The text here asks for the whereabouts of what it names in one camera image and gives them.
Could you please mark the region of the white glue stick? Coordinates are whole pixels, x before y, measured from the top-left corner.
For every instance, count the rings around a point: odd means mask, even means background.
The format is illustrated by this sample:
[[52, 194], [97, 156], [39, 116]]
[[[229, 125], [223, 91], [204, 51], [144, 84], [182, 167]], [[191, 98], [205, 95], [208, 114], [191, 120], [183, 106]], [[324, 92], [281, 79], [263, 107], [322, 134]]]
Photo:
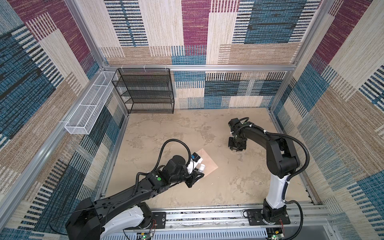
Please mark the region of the white glue stick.
[[206, 166], [205, 166], [204, 164], [200, 164], [200, 167], [199, 167], [199, 169], [198, 169], [198, 172], [202, 173], [202, 172], [204, 171], [205, 167], [206, 167]]

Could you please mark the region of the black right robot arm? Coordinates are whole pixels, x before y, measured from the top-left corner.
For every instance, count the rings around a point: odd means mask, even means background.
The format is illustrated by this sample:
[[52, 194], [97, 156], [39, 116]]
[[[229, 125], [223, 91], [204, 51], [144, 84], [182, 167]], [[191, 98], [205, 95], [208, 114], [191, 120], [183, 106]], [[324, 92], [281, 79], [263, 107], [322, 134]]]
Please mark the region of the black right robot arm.
[[260, 218], [267, 225], [283, 219], [286, 211], [286, 193], [290, 177], [296, 173], [300, 160], [294, 141], [288, 137], [269, 133], [249, 122], [249, 118], [231, 119], [228, 147], [241, 152], [247, 148], [247, 141], [252, 140], [266, 150], [266, 164], [271, 173], [270, 189], [264, 199]]

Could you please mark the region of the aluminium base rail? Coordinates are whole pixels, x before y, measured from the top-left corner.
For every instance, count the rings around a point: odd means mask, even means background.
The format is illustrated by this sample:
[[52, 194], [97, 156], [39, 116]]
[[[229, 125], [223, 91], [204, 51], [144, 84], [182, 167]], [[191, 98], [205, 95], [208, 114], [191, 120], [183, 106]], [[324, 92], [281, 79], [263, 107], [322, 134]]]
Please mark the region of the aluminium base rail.
[[277, 221], [264, 225], [262, 221], [253, 224], [247, 219], [250, 210], [261, 205], [232, 205], [154, 209], [155, 214], [165, 217], [157, 220], [157, 227], [151, 230], [153, 240], [266, 240], [292, 236], [299, 227], [300, 214], [304, 214], [298, 240], [340, 240], [339, 231], [332, 225], [333, 219], [323, 205], [301, 202], [300, 207], [287, 206], [289, 223]]

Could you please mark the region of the pink envelope with flap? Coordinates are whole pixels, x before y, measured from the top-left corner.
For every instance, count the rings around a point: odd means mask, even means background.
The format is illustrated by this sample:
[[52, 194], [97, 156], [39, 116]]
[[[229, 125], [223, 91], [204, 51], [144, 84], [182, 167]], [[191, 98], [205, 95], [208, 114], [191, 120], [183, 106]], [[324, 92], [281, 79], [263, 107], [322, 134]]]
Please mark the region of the pink envelope with flap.
[[208, 155], [208, 153], [204, 149], [199, 150], [197, 154], [200, 155], [203, 159], [200, 164], [204, 164], [206, 166], [203, 171], [203, 173], [205, 174], [204, 177], [207, 177], [213, 171], [218, 169], [218, 165], [213, 161], [213, 159]]

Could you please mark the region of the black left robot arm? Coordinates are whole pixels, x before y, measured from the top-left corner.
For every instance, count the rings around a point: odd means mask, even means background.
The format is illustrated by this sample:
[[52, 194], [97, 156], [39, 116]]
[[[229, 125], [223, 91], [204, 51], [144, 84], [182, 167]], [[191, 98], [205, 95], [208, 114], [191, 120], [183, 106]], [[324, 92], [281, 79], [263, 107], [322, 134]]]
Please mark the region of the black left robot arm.
[[100, 240], [123, 229], [148, 227], [153, 213], [145, 201], [180, 183], [191, 188], [204, 176], [196, 168], [201, 161], [197, 153], [189, 162], [176, 155], [165, 167], [148, 173], [124, 191], [94, 202], [89, 198], [82, 200], [65, 224], [68, 238]]

